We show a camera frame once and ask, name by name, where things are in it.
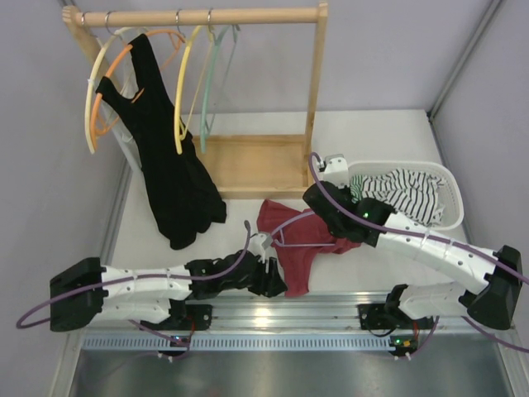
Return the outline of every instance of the white wall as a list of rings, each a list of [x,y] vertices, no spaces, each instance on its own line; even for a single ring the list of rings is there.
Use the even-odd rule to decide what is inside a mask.
[[[99,254],[122,156],[112,139],[88,153],[88,63],[57,2],[4,7],[0,48],[0,395],[33,397],[47,395],[64,335],[15,322],[51,277]]]
[[[319,108],[430,108],[487,3],[488,0],[329,0]],[[174,10],[312,7],[317,0],[78,0],[77,4],[84,11]],[[104,28],[96,31],[107,36]],[[314,27],[309,25],[243,26],[220,109],[262,112],[306,108],[313,32]],[[218,64],[221,73],[231,43],[225,49],[223,62]],[[163,54],[157,53],[160,60]],[[195,54],[197,62],[191,65],[201,65],[204,52]],[[174,65],[164,74],[171,93],[177,70]],[[187,107],[199,73],[200,67],[195,66],[186,76],[189,79],[183,97],[187,98]]]
[[[507,0],[437,118],[476,243],[516,247],[529,273],[529,2]],[[529,346],[529,294],[517,325]]]

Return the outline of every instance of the fabric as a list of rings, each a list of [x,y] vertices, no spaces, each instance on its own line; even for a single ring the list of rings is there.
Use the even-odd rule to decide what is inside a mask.
[[[437,190],[446,180],[423,171],[396,169],[385,175],[354,175],[350,180],[353,203],[369,197],[393,206],[423,226],[441,224],[444,206]]]
[[[272,232],[284,221],[299,215],[300,212],[274,201],[265,200],[257,217],[260,232]],[[294,297],[308,292],[308,279],[312,262],[317,254],[343,254],[360,244],[345,238],[335,238],[327,231],[327,226],[317,215],[299,219],[283,229],[286,244],[334,243],[334,246],[281,247],[273,243],[278,254],[279,264],[284,270],[284,281],[288,286],[285,296]]]
[[[174,106],[149,39],[140,35],[130,44],[136,82],[144,93],[133,103],[122,97],[106,77],[97,92],[134,137],[158,229],[170,240],[171,248],[178,250],[192,244],[197,232],[204,233],[212,222],[224,223],[226,204],[197,158],[190,133],[182,141],[183,154],[176,153]]]

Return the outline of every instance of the wooden clothing rack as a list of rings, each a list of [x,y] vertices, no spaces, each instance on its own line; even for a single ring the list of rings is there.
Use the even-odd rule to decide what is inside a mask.
[[[247,8],[181,11],[81,12],[63,8],[63,21],[93,63],[100,46],[89,27],[243,25],[314,23],[316,35],[305,132],[298,135],[210,136],[198,156],[225,199],[299,199],[312,182],[308,171],[312,129],[325,44],[327,4],[298,8]],[[103,62],[104,74],[108,63]]]

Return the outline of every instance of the black dress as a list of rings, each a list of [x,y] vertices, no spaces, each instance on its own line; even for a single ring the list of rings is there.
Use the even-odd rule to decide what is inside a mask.
[[[192,244],[197,232],[211,222],[226,221],[226,204],[202,162],[191,133],[182,141],[183,154],[174,146],[174,106],[171,103],[149,39],[140,35],[130,43],[136,82],[143,94],[134,102],[123,98],[112,81],[103,77],[97,92],[119,115],[134,137],[149,204],[158,230],[179,250]]]

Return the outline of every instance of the green hanger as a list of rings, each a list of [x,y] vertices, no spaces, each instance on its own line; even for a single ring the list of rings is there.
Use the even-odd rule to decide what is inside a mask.
[[[222,39],[224,38],[224,35],[226,34],[229,28],[229,26],[226,26],[224,29],[222,29],[221,33],[217,37],[215,37],[215,46],[213,47],[212,61],[209,64],[209,70],[207,71],[206,88],[204,89],[204,100],[202,105],[202,115],[200,117],[200,149],[202,153],[206,153],[206,139],[212,132],[213,123],[215,122],[215,116],[217,115],[217,104],[215,104],[212,120],[209,123],[207,122],[206,115],[207,107],[209,104],[209,94],[212,86],[213,71],[215,70],[215,64],[217,63],[217,56],[221,48]],[[228,75],[228,72],[230,71],[231,60],[233,59],[233,54],[235,54],[235,48],[237,46],[237,35],[238,31],[240,30],[241,29],[238,25],[231,26],[231,31],[233,32],[233,48],[231,49],[230,59],[228,60],[226,72],[224,74],[224,77],[222,78],[219,97],[220,95],[222,95],[222,91],[224,90],[224,85],[226,83],[226,77]]]

